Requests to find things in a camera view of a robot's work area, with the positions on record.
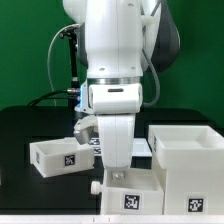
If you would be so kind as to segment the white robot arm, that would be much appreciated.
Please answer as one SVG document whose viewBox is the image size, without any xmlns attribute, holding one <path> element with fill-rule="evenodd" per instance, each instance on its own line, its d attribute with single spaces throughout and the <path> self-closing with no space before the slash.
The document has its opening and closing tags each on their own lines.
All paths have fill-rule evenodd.
<svg viewBox="0 0 224 224">
<path fill-rule="evenodd" d="M 143 105 L 141 78 L 170 66 L 180 38 L 168 0 L 62 0 L 81 31 L 87 66 L 89 116 L 75 127 L 96 128 L 104 169 L 123 178 L 131 166 L 136 114 Z"/>
</svg>

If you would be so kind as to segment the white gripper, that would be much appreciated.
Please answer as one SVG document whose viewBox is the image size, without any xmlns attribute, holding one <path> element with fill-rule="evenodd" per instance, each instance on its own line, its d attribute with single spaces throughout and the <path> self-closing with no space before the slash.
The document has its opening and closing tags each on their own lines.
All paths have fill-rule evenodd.
<svg viewBox="0 0 224 224">
<path fill-rule="evenodd" d="M 135 115 L 99 115 L 97 119 L 104 168 L 113 171 L 113 180 L 123 180 L 131 165 Z"/>
</svg>

